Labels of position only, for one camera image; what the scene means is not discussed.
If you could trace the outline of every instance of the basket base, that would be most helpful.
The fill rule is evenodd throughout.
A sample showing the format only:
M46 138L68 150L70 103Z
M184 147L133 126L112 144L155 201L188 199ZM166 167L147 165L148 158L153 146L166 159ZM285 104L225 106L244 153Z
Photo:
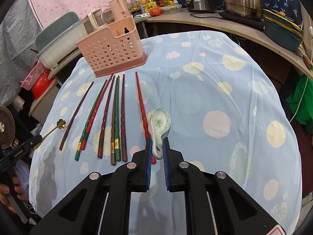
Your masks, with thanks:
M104 68L103 70L99 70L99 71L94 71L96 78L100 78L103 76L107 76L110 74L114 74L114 73L118 73L121 71L126 71L132 68L136 68L139 66L142 66L146 63L147 61L147 55L145 54L145 52L142 54L142 56L136 60L132 60L129 62L124 62L120 65L116 65L110 68Z

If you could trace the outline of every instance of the tomato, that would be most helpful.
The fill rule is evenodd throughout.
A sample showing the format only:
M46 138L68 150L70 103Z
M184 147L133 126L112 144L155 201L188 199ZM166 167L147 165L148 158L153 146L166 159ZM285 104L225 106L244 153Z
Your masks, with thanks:
M152 17L159 16L161 15L161 10L159 8L154 8L154 9L151 9L149 13L150 13L150 16Z

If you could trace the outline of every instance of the wooden counter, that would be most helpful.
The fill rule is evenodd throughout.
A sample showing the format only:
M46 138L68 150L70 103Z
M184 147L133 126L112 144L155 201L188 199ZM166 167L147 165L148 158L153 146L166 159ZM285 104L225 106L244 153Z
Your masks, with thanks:
M159 22L159 23L182 23L189 25L205 26L208 28L216 29L222 32L236 34L238 36L244 37L248 40L256 42L275 53L279 54L283 58L290 61L295 67L307 75L311 80L313 80L313 72L304 64L302 57L296 55L295 53L279 46L273 42L267 35L257 29L249 26L245 26L236 22L228 21L225 19L218 18L195 18L190 16L190 12L186 9L182 9L182 12L175 14L163 14L157 17L152 17L147 20L149 23ZM214 16L220 17L217 13L202 14L200 16Z

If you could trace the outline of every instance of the red and white sticker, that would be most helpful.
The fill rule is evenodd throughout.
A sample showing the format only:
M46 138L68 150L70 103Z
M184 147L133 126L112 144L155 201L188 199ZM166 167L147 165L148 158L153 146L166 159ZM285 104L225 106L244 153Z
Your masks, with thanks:
M267 235L286 235L283 228L278 224Z

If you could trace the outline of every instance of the gray curtain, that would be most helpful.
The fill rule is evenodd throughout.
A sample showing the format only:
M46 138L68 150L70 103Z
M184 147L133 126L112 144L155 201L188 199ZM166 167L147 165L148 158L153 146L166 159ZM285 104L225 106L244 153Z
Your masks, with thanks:
M16 0L0 25L0 105L7 106L20 91L20 81L34 67L30 51L41 29L28 0Z

